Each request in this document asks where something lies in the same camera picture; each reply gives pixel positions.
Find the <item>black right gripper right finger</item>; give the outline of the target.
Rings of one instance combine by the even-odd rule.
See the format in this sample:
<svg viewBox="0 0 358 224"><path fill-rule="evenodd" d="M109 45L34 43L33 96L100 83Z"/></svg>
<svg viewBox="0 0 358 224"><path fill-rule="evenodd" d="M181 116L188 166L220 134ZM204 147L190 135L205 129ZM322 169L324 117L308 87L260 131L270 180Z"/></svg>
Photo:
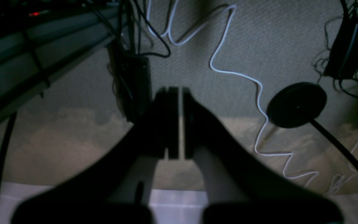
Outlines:
<svg viewBox="0 0 358 224"><path fill-rule="evenodd" d="M183 88L185 157L200 169L209 205L204 224L342 224L328 199L284 179L247 152Z"/></svg>

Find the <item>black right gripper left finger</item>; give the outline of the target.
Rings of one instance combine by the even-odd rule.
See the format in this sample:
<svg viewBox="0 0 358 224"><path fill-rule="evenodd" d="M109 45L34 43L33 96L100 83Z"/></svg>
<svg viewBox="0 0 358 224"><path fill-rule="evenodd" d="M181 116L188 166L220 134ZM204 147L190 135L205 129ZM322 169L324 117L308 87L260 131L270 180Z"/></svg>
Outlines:
<svg viewBox="0 0 358 224"><path fill-rule="evenodd" d="M161 88L148 110L102 159L21 203L13 224L151 224L159 160L179 158L178 87Z"/></svg>

